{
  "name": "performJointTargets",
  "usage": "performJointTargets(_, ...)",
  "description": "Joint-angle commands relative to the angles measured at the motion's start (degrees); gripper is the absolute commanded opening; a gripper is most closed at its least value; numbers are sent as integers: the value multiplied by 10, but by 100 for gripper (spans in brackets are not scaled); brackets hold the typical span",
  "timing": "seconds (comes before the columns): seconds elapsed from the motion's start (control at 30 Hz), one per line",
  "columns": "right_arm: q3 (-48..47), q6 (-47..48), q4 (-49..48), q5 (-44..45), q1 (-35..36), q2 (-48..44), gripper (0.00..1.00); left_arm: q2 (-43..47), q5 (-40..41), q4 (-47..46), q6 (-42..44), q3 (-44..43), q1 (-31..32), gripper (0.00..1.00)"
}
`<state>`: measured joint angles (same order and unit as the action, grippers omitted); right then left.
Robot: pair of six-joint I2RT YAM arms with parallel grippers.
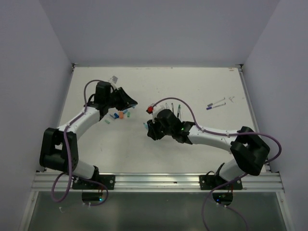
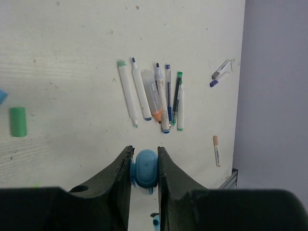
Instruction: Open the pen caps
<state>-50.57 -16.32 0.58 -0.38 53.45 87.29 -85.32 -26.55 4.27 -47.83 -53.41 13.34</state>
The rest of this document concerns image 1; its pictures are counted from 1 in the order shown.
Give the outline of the black pen near left arm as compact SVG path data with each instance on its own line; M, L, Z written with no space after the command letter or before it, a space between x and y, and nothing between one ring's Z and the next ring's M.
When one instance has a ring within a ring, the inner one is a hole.
M180 118L180 113L181 113L181 105L178 105L178 109L177 109L177 118Z

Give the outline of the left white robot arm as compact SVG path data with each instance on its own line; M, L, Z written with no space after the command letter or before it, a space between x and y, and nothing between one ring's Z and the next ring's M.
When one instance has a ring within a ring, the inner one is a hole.
M100 177L94 165L79 160L77 141L93 125L108 114L109 109L124 111L138 103L122 87L108 81L91 80L83 90L81 112L57 128L44 131L39 164L69 176L83 178L89 189L99 186Z

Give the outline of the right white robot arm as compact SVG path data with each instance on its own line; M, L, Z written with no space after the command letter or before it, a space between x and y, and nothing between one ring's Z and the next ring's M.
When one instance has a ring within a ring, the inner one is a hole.
M205 132L195 122L181 121L164 107L156 110L150 106L147 113L152 115L147 121L147 136L154 141L170 136L178 143L207 145L233 155L231 161L223 163L216 171L214 183L220 189L227 188L231 180L243 174L258 176L270 152L269 146L249 127L231 133Z

